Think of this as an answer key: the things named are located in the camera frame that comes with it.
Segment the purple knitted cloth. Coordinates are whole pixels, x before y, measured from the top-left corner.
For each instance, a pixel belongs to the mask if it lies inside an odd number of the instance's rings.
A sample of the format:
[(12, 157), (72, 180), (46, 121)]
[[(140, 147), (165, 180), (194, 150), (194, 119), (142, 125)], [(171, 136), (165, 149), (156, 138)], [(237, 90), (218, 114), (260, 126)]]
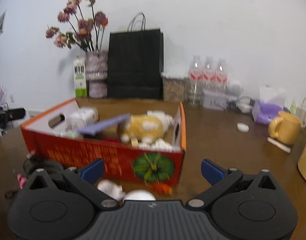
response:
[(114, 118), (102, 120), (99, 122), (96, 122), (94, 124), (88, 125), (83, 128), (79, 128), (76, 130), (76, 132), (84, 135), (96, 135), (99, 132), (102, 132), (106, 130), (107, 128), (110, 128), (112, 126), (116, 126), (121, 124), (122, 122), (125, 122), (126, 120), (130, 119), (130, 114), (122, 114), (115, 116)]

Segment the red rose flower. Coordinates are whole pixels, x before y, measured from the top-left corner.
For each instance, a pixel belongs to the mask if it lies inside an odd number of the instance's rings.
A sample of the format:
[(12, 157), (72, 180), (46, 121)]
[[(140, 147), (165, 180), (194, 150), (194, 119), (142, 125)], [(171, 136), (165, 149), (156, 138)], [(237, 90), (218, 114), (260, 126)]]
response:
[(147, 183), (145, 182), (145, 185), (151, 190), (154, 191), (157, 194), (161, 195), (172, 195), (173, 189), (165, 183)]

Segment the yellow ceramic mug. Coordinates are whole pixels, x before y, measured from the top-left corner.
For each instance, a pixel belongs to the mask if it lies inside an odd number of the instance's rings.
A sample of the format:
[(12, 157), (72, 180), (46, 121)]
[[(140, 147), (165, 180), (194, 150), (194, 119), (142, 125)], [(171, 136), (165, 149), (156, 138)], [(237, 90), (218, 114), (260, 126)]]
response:
[(279, 111), (268, 126), (268, 134), (272, 139), (288, 146), (294, 145), (301, 129), (301, 120), (296, 116)]

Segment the water bottle middle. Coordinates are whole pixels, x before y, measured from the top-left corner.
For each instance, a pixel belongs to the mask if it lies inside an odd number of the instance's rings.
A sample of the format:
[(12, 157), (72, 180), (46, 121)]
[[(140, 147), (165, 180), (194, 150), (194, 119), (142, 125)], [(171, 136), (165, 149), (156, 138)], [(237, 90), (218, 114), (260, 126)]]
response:
[(213, 58), (207, 56), (205, 64), (203, 65), (203, 86), (205, 89), (214, 91), (215, 76), (216, 73)]

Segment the white tissue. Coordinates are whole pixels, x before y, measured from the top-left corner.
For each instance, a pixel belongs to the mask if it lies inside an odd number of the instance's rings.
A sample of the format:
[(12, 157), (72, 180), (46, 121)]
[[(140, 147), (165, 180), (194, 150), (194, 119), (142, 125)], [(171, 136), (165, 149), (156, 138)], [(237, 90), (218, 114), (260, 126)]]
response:
[(97, 189), (118, 202), (123, 200), (125, 197), (125, 192), (123, 191), (122, 185), (117, 185), (110, 180), (101, 180), (97, 184)]

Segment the yellow white plush toy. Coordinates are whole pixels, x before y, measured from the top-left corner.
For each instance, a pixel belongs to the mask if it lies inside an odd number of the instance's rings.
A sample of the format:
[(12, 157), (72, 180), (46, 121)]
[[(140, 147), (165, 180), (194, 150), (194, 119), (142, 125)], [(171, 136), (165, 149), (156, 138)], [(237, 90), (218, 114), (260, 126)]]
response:
[(147, 111), (146, 114), (131, 115), (117, 126), (117, 134), (121, 142), (127, 144), (133, 139), (153, 144), (163, 138), (174, 118), (163, 111)]

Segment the water bottle left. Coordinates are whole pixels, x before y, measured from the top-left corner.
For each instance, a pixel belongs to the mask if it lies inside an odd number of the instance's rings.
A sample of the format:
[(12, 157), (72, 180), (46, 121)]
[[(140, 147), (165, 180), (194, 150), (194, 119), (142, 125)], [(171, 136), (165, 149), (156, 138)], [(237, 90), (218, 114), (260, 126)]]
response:
[(187, 91), (202, 92), (203, 65), (199, 55), (194, 55), (189, 66)]

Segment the small wooden block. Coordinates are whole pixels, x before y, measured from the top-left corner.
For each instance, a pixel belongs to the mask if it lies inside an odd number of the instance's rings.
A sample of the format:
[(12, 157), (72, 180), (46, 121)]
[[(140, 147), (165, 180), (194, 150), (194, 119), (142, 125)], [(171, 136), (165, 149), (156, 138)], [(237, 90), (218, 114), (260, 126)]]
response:
[(131, 138), (130, 139), (131, 145), (133, 148), (138, 148), (139, 142), (137, 140), (137, 138)]

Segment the clear container of seeds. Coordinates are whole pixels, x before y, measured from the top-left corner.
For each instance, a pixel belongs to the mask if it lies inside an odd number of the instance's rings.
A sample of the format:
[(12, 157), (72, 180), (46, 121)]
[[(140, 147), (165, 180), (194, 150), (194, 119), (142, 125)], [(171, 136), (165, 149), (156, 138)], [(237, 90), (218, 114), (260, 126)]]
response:
[(162, 81), (164, 101), (184, 102), (186, 96), (187, 77), (163, 73)]

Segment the water bottle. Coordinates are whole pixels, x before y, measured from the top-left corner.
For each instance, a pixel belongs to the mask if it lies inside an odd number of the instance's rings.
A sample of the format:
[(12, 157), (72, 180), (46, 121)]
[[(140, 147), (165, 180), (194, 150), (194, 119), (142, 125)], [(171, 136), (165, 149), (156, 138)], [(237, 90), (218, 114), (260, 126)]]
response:
[(202, 92), (203, 65), (199, 55), (194, 55), (189, 66), (187, 91)]
[(227, 77), (226, 61), (225, 59), (219, 59), (215, 71), (215, 85), (218, 92), (226, 93)]
[(213, 58), (207, 56), (205, 64), (203, 65), (203, 86), (205, 89), (214, 91), (215, 76), (216, 73)]

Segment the white jar lid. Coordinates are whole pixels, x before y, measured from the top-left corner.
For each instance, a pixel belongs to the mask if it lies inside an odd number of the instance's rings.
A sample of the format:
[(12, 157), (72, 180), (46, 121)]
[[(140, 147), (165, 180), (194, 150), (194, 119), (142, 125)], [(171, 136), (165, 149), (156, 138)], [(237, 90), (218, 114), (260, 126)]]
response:
[(135, 200), (135, 201), (155, 201), (156, 198), (154, 195), (146, 190), (133, 190), (128, 192), (124, 198), (123, 202), (126, 200)]

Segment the iridescent plastic bag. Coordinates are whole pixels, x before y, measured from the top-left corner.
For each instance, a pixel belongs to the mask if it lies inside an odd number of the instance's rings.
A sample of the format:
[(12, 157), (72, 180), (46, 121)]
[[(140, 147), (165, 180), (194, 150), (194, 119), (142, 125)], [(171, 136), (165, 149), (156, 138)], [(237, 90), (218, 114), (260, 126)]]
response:
[(53, 135), (61, 138), (82, 139), (83, 135), (75, 131), (53, 131)]

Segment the water bottle right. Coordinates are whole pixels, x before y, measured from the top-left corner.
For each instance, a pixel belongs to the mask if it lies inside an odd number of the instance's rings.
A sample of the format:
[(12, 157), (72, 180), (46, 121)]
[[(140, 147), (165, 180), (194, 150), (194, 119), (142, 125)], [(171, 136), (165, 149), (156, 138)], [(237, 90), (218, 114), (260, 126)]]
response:
[(226, 61), (225, 59), (219, 59), (215, 71), (215, 85), (218, 92), (226, 93), (227, 77)]

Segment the green white milk carton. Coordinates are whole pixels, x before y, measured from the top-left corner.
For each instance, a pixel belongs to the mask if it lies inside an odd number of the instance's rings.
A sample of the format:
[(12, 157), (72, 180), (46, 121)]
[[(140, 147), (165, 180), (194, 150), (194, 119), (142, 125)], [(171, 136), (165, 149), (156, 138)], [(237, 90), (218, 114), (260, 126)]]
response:
[(87, 97), (87, 83), (86, 83), (86, 60), (84, 56), (77, 56), (73, 62), (73, 78), (75, 84), (76, 98)]

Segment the purple ceramic vase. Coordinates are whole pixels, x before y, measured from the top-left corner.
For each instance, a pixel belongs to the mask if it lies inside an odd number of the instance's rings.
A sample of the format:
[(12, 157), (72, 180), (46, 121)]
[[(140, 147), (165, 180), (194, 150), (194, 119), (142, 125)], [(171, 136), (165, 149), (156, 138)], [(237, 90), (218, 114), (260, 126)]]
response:
[(90, 98), (107, 97), (107, 56), (108, 51), (86, 53), (86, 81)]

